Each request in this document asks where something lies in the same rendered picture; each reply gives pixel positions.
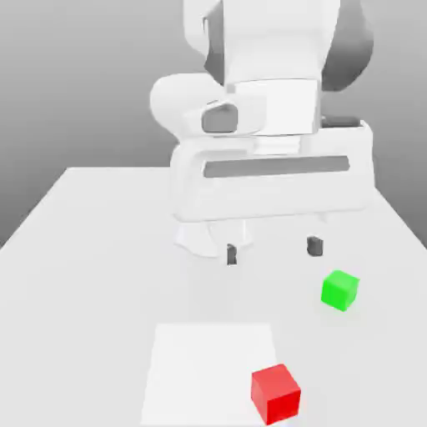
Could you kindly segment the small green cube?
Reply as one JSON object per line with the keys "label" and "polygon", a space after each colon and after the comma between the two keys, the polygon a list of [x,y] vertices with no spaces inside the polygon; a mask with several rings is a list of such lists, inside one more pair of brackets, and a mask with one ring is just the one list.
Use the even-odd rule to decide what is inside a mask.
{"label": "small green cube", "polygon": [[334,270],[323,282],[321,301],[345,312],[354,302],[359,287],[359,278],[341,270]]}

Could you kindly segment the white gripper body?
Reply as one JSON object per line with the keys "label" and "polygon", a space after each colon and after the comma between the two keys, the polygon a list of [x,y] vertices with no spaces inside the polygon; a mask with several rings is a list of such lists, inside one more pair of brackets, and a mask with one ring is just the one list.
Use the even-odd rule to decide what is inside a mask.
{"label": "white gripper body", "polygon": [[173,214],[181,222],[364,208],[374,196],[373,132],[363,120],[301,138],[296,153],[258,154],[258,140],[195,138],[173,151]]}

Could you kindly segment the small red cube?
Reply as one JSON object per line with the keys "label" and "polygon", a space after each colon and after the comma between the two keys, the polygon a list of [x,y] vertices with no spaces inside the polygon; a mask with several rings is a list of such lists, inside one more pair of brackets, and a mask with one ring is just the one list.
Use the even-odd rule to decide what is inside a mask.
{"label": "small red cube", "polygon": [[284,364],[276,364],[252,373],[250,397],[262,421],[271,425],[299,413],[301,388]]}

